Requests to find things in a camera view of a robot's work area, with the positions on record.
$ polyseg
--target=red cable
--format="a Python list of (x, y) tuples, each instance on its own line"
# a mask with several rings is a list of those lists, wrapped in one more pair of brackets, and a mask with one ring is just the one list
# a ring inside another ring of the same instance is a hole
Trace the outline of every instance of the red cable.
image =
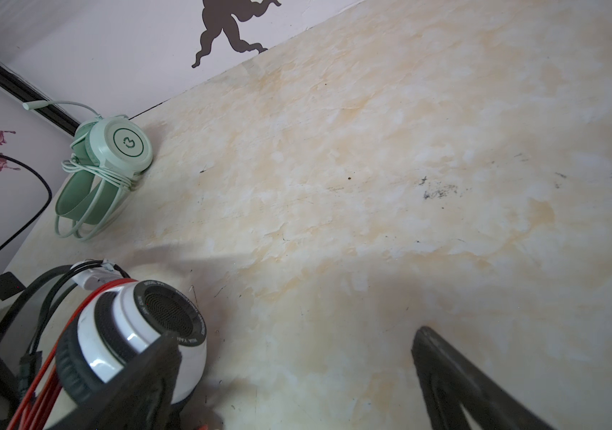
[(22, 412), (22, 420), (19, 422), (19, 428), (24, 427), (24, 423), (26, 422), (26, 416), (28, 415), (27, 410), (28, 409), (24, 409), (24, 411)]
[(60, 380), (57, 378), (57, 374), (51, 374), (50, 382), (52, 382), (52, 386), (50, 391), (48, 391), (48, 395), (43, 399), (43, 404), (41, 405), (42, 410), (36, 414), (28, 430), (40, 430), (43, 428), (50, 416), (55, 401), (57, 401), (57, 397), (60, 395), (62, 386), (60, 385)]
[(33, 404), (30, 411), (28, 412), (28, 417), (26, 418), (26, 425), (20, 426), (20, 429), (25, 429), (26, 426), (31, 427), (31, 425), (36, 419), (36, 416), (44, 412), (45, 397), (48, 395), (48, 393), (51, 392), (52, 388), (57, 382), (57, 378), (55, 378), (54, 375), (55, 375), (55, 370), (53, 368), (52, 372), (50, 373), (50, 376), (48, 377), (48, 380), (46, 381), (46, 384), (43, 385), (43, 390), (41, 390), (41, 393), (38, 395), (38, 399), (36, 399), (36, 402)]
[[(86, 297), (86, 300), (81, 302), (81, 305), (79, 305), (79, 307), (76, 309), (76, 311), (74, 311), (74, 314), (72, 314), (71, 318), (69, 318), (69, 321), (65, 324), (65, 328), (72, 321), (74, 321), (74, 319), (79, 314), (81, 314), (81, 311), (84, 310), (86, 305), (88, 305), (98, 294), (100, 294), (104, 290), (109, 290), (110, 288), (114, 288), (114, 287), (119, 286), (119, 285), (121, 285), (123, 283), (129, 283), (129, 282), (136, 282), (136, 280), (135, 279), (131, 279), (131, 278), (117, 279), (115, 281), (108, 282), (107, 284), (105, 284), (105, 285), (95, 289), (95, 291), (93, 291), (92, 293), (90, 293), (90, 295), (88, 295), (88, 297)], [(54, 347), (52, 347), (52, 350), (50, 351), (50, 354), (46, 358), (45, 363), (43, 363), (43, 366), (41, 366), (41, 369), (38, 371), (38, 374), (36, 375), (35, 379), (31, 383), (31, 386), (28, 388), (28, 391), (26, 391), (26, 395), (22, 399), (22, 402), (19, 403), (19, 407), (17, 408), (17, 410), (15, 411), (14, 415), (12, 416), (12, 419), (10, 420), (9, 425), (7, 426), (7, 430), (14, 430), (14, 428), (17, 426), (20, 418), (22, 417), (22, 415), (24, 413), (24, 409), (28, 406), (29, 400), (31, 399), (31, 397), (33, 396), (33, 394), (36, 391), (36, 387), (38, 386), (38, 383), (41, 381), (41, 379), (43, 379), (43, 375), (45, 375), (46, 371), (48, 370), (48, 366), (50, 366), (50, 364), (52, 363), (52, 359), (54, 358), (55, 350), (57, 349), (57, 342), (59, 342), (59, 341), (60, 341), (60, 338), (58, 337), (57, 341), (54, 343)], [(33, 409), (35, 409), (36, 406), (37, 406), (37, 404), (34, 405), (33, 407), (28, 406), (29, 413), (33, 412)]]

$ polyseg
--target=white headphone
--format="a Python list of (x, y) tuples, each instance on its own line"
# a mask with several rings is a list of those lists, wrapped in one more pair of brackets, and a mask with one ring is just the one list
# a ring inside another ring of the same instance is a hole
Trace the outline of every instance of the white headphone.
[[(87, 288), (118, 278), (97, 268), (72, 280)], [(175, 333), (181, 352), (172, 394), (173, 409), (181, 409), (203, 375), (207, 329), (198, 307), (160, 281), (129, 279), (103, 291), (67, 325), (54, 356), (62, 387), (85, 402), (166, 331)]]
[[(55, 233), (60, 237), (76, 236), (88, 240), (98, 233), (115, 209), (132, 190), (137, 177), (153, 160), (150, 140), (126, 115), (104, 118), (81, 103), (65, 100), (36, 100), (23, 104), (33, 110), (49, 105), (76, 105), (89, 109), (95, 118), (79, 125), (70, 145), (72, 156), (62, 162), (62, 169), (73, 173), (55, 203)], [(100, 183), (93, 187), (95, 177)], [(72, 228), (60, 232), (60, 217), (72, 220)], [(81, 236), (83, 224), (93, 229)]]

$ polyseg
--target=black wire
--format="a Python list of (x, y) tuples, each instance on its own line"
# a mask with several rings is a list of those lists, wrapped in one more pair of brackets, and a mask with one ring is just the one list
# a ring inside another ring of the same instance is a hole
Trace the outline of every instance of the black wire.
[[(52, 318), (52, 315), (55, 313), (57, 308), (62, 304), (64, 299), (67, 298), (67, 296), (69, 296), (69, 293), (71, 293), (77, 287), (78, 287), (78, 285), (76, 283), (72, 283), (72, 285), (67, 287), (67, 289), (64, 290), (64, 292), (59, 297), (57, 297), (55, 299), (55, 301), (52, 304), (52, 306), (50, 306), (50, 310), (48, 311), (48, 315), (46, 317), (45, 327), (48, 326), (47, 322), (50, 321), (50, 319)], [(26, 348), (26, 354), (29, 354), (31, 352), (36, 352), (36, 350), (38, 350), (38, 343), (41, 340), (41, 336), (43, 335), (43, 331), (44, 330), (45, 330), (45, 328), (40, 330), (40, 327), (36, 327), (36, 332), (34, 333), (33, 338), (31, 339), (31, 343), (29, 343), (28, 347)]]
[(48, 205), (50, 204), (51, 200), (52, 200), (52, 190), (50, 190), (50, 186), (48, 185), (48, 183), (43, 179), (42, 176), (40, 176), (38, 174), (38, 172), (36, 172), (35, 170), (33, 170), (32, 168), (30, 168), (29, 166), (27, 166), (26, 164), (20, 162), (18, 159), (14, 159), (8, 156), (4, 156), (2, 154), (0, 154), (0, 158), (2, 159), (6, 159), (7, 161), (11, 161), (13, 163), (18, 164), (21, 167), (24, 167), (26, 170), (30, 171), (31, 173), (33, 173), (41, 182), (43, 182), (43, 185), (46, 187), (46, 190), (48, 190), (48, 201), (45, 202), (45, 204), (43, 205), (43, 207), (38, 211), (38, 213), (36, 213), (36, 215), (33, 216), (33, 218), (29, 219), (28, 222), (26, 224), (24, 224), (24, 226), (20, 229), (17, 230), (16, 233), (14, 233), (12, 236), (10, 236), (9, 239), (7, 239), (2, 245), (0, 245), (0, 251), (2, 250), (2, 248), (4, 248), (5, 246), (7, 246), (7, 244), (9, 244), (12, 240), (14, 240), (15, 237), (17, 237), (18, 235), (22, 234), (22, 231), (26, 230), (26, 228), (28, 226), (31, 225), (31, 223), (33, 223), (36, 219), (38, 219), (39, 216), (41, 216), (41, 214), (43, 213), (43, 211), (45, 211), (48, 208)]
[(41, 305), (40, 313), (38, 314), (38, 325), (36, 326), (36, 331), (33, 335), (33, 339), (31, 340), (31, 352), (36, 352), (38, 350), (38, 342), (43, 335), (43, 331), (48, 325), (48, 313), (50, 312), (50, 307), (52, 305), (52, 299), (54, 299), (55, 295), (59, 292), (62, 286), (67, 283), (70, 279), (72, 279), (76, 274), (81, 273), (83, 271), (87, 271), (88, 269), (100, 267), (103, 263), (103, 260), (90, 260), (88, 262), (83, 262), (78, 264), (67, 273), (62, 275), (62, 277), (57, 280), (55, 285), (50, 288), (48, 294), (43, 299), (43, 304)]
[(0, 333), (4, 334), (7, 332), (10, 324), (14, 321), (14, 318), (19, 314), (19, 311), (22, 310), (23, 306), (26, 304), (28, 299), (31, 298), (35, 294), (36, 291), (40, 290), (47, 282), (52, 280), (55, 277), (60, 276), (61, 274), (65, 274), (70, 270), (69, 264), (64, 266), (58, 266), (53, 268), (42, 275), (40, 275), (34, 282), (32, 282), (24, 291), (19, 294), (17, 300), (10, 306), (7, 314), (2, 317), (2, 321), (0, 322)]
[[(43, 335), (43, 331), (45, 331), (48, 326), (48, 322), (50, 321), (52, 315), (57, 310), (57, 306), (60, 305), (62, 300), (67, 297), (67, 294), (74, 289), (74, 286), (70, 286), (54, 303), (52, 303), (52, 299), (57, 295), (62, 286), (67, 283), (70, 279), (72, 279), (76, 274), (81, 273), (83, 271), (87, 271), (88, 269), (100, 267), (103, 263), (103, 260), (90, 260), (88, 262), (81, 263), (75, 266), (72, 270), (65, 273), (62, 278), (60, 278), (55, 285), (52, 286), (51, 290), (46, 295), (43, 300), (43, 304), (41, 305), (41, 310), (38, 315), (38, 325), (36, 326), (36, 331), (34, 333), (33, 339), (29, 344), (29, 352), (36, 352), (38, 350), (38, 343), (41, 340), (41, 336)], [(121, 267), (117, 264), (113, 265), (114, 269), (119, 271), (119, 273), (124, 278), (129, 278), (129, 274), (125, 272)]]

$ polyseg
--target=desk surface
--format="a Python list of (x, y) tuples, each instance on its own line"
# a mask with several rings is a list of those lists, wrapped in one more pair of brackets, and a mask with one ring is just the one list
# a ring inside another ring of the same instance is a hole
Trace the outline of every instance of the desk surface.
[(612, 428), (612, 2), (367, 1), (135, 122), (121, 217), (80, 243), (46, 215), (9, 270), (108, 258), (198, 303), (188, 425), (428, 428), (430, 325)]

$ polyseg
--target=mint green headphone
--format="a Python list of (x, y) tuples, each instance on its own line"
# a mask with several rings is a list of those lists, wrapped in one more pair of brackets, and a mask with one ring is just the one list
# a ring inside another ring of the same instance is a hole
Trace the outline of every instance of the mint green headphone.
[[(70, 159), (62, 161), (62, 169), (73, 173), (62, 188), (54, 205), (54, 231), (60, 237), (76, 236), (85, 241), (98, 233), (108, 218), (131, 192), (137, 177), (153, 160), (150, 140), (143, 130), (126, 115), (104, 118), (81, 103), (64, 100), (36, 100), (24, 103), (26, 110), (48, 105), (76, 105), (91, 110), (95, 118), (79, 125), (74, 134)], [(93, 186), (95, 177), (100, 183)], [(60, 232), (60, 218), (72, 220), (72, 228)], [(81, 236), (84, 224), (93, 229)]]

